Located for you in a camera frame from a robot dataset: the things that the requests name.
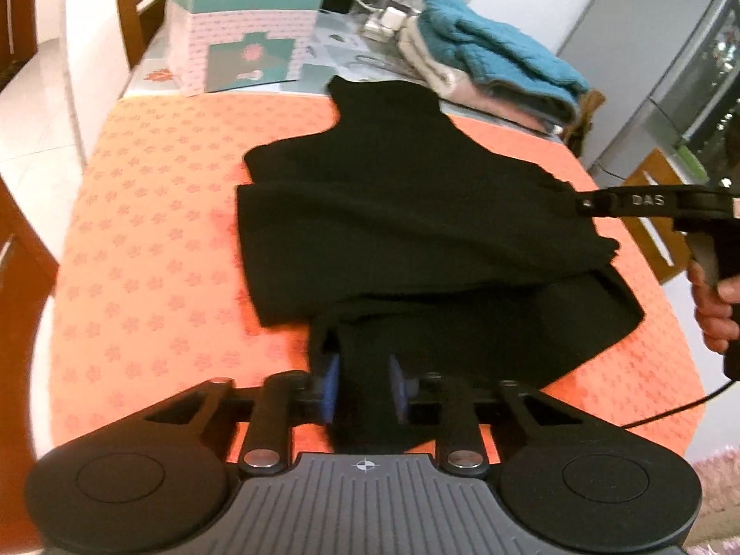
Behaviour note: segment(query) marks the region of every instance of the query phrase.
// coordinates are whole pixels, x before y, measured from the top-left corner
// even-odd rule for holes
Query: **folded towel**
[[[399,32],[398,50],[440,98],[545,133],[545,125],[535,117],[503,99],[482,94],[465,71],[432,58],[419,35],[416,18],[408,19],[406,26]]]
[[[481,17],[462,0],[424,0],[417,25],[432,57],[467,72],[486,94],[540,99],[562,125],[578,117],[586,79],[516,27]]]

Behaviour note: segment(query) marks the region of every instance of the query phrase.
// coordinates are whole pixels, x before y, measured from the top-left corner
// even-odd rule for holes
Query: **metal screw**
[[[273,468],[280,463],[280,455],[269,448],[255,448],[244,455],[244,462],[253,468]]]
[[[483,464],[483,455],[474,450],[456,450],[450,453],[447,462],[458,469],[473,469]]]

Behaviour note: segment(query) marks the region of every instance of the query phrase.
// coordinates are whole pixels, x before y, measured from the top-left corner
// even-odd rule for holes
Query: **finger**
[[[691,296],[697,304],[697,309],[703,315],[729,319],[733,314],[732,305],[728,305],[722,300],[716,290],[713,290],[707,284],[692,285]]]
[[[709,350],[719,354],[724,354],[728,348],[730,348],[730,343],[728,341],[717,340],[715,338],[709,338],[708,336],[704,336],[704,344],[709,348]]]
[[[689,263],[687,276],[693,285],[702,285],[707,283],[707,276],[704,275],[704,269],[702,269],[702,266],[698,264],[697,261],[692,260]]]
[[[698,326],[709,338],[737,340],[740,337],[740,327],[733,320],[710,317],[703,315],[700,311],[697,311],[695,318]]]
[[[735,277],[731,277],[730,279],[723,279],[717,286],[717,291],[725,302],[730,302],[734,305],[739,304],[740,275],[735,275]]]

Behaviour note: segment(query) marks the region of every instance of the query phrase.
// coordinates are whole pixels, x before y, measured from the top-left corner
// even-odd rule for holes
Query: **printed box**
[[[323,0],[168,0],[167,62],[186,95],[296,80]]]

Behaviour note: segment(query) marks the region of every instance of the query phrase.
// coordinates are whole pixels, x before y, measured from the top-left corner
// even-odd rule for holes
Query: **black cable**
[[[694,402],[689,402],[687,405],[676,407],[675,409],[665,411],[664,413],[659,413],[658,415],[653,415],[652,417],[649,417],[647,419],[642,419],[639,422],[628,423],[627,425],[623,425],[622,427],[625,430],[630,430],[632,428],[637,428],[638,426],[644,426],[645,424],[656,422],[659,419],[665,419],[666,417],[670,417],[671,415],[676,415],[677,413],[683,413],[684,411],[688,411],[689,409],[693,409],[694,407],[704,405],[704,403],[709,402],[713,398],[721,395],[724,391],[731,388],[734,384],[735,384],[735,380],[730,380],[729,382],[727,382],[722,387],[715,390],[710,395],[703,396],[699,400],[695,400]]]
[[[621,179],[622,181],[627,181],[627,178],[626,177],[622,177],[621,175],[617,175],[616,173],[612,173],[611,171],[608,171],[607,169],[605,169],[604,166],[602,165],[602,163],[599,162],[598,160],[595,161],[593,163],[593,165],[594,166],[597,166],[599,169],[601,169],[607,175],[611,175],[612,177],[614,177],[616,179]]]

